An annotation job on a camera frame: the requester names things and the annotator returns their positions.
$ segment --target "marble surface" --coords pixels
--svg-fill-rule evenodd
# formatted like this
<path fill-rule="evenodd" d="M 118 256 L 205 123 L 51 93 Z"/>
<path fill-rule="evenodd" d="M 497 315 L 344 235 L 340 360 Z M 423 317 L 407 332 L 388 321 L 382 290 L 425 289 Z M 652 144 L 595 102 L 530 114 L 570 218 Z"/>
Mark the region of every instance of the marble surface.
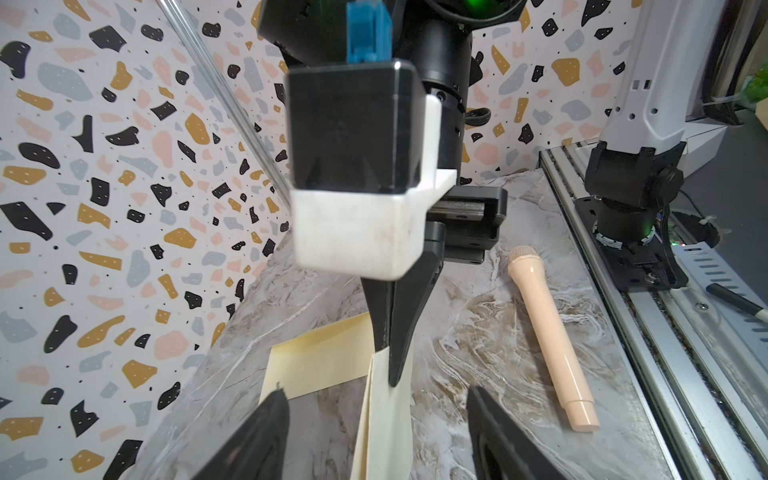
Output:
<path fill-rule="evenodd" d="M 541 170 L 492 180 L 509 192 L 481 266 L 447 263 L 413 337 L 411 478 L 474 478 L 465 400 L 484 386 L 570 478 L 675 478 L 599 296 Z M 596 398 L 601 429 L 570 430 L 506 253 L 533 246 Z M 366 311 L 359 279 L 293 265 L 290 237 L 144 445 L 129 478 L 191 478 L 256 408 L 269 348 Z M 284 478 L 348 478 L 365 379 L 290 401 Z"/>

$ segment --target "gray marble table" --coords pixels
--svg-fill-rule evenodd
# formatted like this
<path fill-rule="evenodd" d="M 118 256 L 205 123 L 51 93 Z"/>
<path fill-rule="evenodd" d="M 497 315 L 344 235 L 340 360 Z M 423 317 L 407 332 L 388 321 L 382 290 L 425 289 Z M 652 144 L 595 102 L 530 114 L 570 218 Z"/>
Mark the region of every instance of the gray marble table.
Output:
<path fill-rule="evenodd" d="M 541 170 L 493 180 L 509 192 L 501 239 L 481 266 L 447 263 L 416 327 L 411 478 L 474 478 L 466 393 L 484 386 L 571 478 L 676 478 L 666 447 Z M 570 430 L 506 253 L 533 246 L 597 402 L 601 429 Z M 272 345 L 366 311 L 359 279 L 293 264 L 290 237 L 252 286 L 132 479 L 191 478 L 256 408 Z M 286 479 L 348 478 L 365 379 L 290 401 Z"/>

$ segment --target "dark gray surface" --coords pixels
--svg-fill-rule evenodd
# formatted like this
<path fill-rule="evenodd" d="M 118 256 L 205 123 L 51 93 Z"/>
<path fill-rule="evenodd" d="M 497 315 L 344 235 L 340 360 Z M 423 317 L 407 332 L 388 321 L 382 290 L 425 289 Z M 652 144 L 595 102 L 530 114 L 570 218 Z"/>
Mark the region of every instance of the dark gray surface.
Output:
<path fill-rule="evenodd" d="M 768 131 L 751 111 L 728 127 L 717 156 L 685 180 L 683 190 L 704 215 L 716 215 L 716 251 L 768 301 Z M 683 195 L 673 209 L 693 211 Z"/>

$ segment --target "terrazzo patterned wallpaper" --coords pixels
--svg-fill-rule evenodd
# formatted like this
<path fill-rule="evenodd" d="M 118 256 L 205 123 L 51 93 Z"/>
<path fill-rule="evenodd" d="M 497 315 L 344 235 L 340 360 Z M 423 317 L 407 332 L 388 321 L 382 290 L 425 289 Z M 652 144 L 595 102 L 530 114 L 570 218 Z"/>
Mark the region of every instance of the terrazzo patterned wallpaper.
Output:
<path fill-rule="evenodd" d="M 180 0 L 273 159 L 290 169 L 280 51 L 258 38 L 260 0 Z M 483 79 L 470 108 L 462 183 L 535 167 L 538 151 L 597 137 L 621 85 L 642 0 L 529 0 L 519 22 L 474 33 Z"/>
<path fill-rule="evenodd" d="M 0 2 L 0 478 L 124 478 L 289 224 L 155 2 Z"/>

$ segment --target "blue connector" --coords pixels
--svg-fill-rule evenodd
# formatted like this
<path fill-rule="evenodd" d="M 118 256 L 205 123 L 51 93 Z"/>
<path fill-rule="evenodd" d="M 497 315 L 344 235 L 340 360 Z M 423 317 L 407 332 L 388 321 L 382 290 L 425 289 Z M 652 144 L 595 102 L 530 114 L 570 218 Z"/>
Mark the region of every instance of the blue connector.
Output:
<path fill-rule="evenodd" d="M 392 60 L 392 19 L 382 2 L 346 4 L 346 62 Z"/>

